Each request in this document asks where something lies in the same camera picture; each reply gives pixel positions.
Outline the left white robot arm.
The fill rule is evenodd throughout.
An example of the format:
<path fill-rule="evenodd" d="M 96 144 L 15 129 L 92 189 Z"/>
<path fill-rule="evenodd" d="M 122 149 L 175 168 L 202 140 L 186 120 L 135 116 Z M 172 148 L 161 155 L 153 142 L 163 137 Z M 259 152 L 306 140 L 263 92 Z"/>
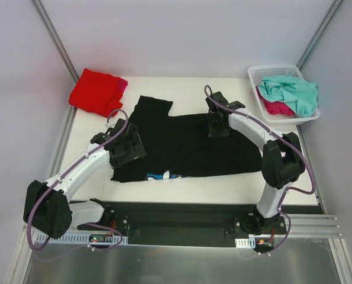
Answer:
<path fill-rule="evenodd" d="M 111 206 L 96 198 L 72 203 L 73 196 L 100 168 L 116 169 L 145 155 L 137 126 L 119 119 L 107 132 L 95 134 L 70 166 L 44 182 L 29 184 L 23 220 L 53 239 L 84 224 L 106 230 L 111 225 Z"/>

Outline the pink t-shirt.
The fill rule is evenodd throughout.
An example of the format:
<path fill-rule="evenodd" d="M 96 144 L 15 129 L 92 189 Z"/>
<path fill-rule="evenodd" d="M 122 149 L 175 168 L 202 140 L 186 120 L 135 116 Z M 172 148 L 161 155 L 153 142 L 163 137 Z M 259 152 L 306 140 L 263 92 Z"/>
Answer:
<path fill-rule="evenodd" d="M 119 78 L 117 82 L 117 93 L 123 95 L 127 86 L 128 82 L 123 78 Z"/>

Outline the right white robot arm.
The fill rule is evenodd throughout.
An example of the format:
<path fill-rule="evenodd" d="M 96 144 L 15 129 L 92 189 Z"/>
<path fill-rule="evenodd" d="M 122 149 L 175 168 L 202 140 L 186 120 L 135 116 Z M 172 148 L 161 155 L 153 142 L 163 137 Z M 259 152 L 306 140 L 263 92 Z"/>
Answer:
<path fill-rule="evenodd" d="M 253 214 L 241 221 L 240 226 L 250 234 L 267 233 L 278 222 L 286 189 L 305 171 L 299 138 L 295 133 L 283 134 L 272 130 L 244 104 L 238 101 L 229 103 L 221 92 L 213 93 L 209 86 L 205 87 L 205 95 L 209 106 L 209 136 L 226 137 L 229 130 L 235 130 L 262 152 L 263 193 Z"/>

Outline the red t-shirt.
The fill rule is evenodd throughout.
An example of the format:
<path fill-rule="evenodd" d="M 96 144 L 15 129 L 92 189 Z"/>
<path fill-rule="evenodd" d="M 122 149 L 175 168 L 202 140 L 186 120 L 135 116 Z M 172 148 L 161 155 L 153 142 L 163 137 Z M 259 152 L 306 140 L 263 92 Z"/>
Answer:
<path fill-rule="evenodd" d="M 117 93 L 119 78 L 121 77 L 84 69 L 70 93 L 69 104 L 107 118 L 113 110 L 123 106 L 123 95 Z"/>

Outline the black daisy t-shirt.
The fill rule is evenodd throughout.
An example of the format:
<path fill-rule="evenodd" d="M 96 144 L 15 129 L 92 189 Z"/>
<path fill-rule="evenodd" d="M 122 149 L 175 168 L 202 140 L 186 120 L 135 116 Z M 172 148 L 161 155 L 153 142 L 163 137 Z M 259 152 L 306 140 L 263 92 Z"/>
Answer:
<path fill-rule="evenodd" d="M 149 178 L 207 177 L 259 172 L 262 157 L 247 137 L 229 130 L 227 137 L 209 137 L 206 114 L 171 117 L 173 103 L 141 96 L 129 117 L 138 128 L 146 156 L 116 168 L 113 181 Z"/>

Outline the white plastic basket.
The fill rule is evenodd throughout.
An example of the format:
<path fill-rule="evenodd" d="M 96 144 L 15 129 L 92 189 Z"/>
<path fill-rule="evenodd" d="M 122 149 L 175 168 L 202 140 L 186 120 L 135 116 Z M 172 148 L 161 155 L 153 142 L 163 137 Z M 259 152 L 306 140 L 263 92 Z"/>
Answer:
<path fill-rule="evenodd" d="M 320 117 L 318 85 L 290 64 L 248 68 L 248 77 L 265 121 L 300 125 Z"/>

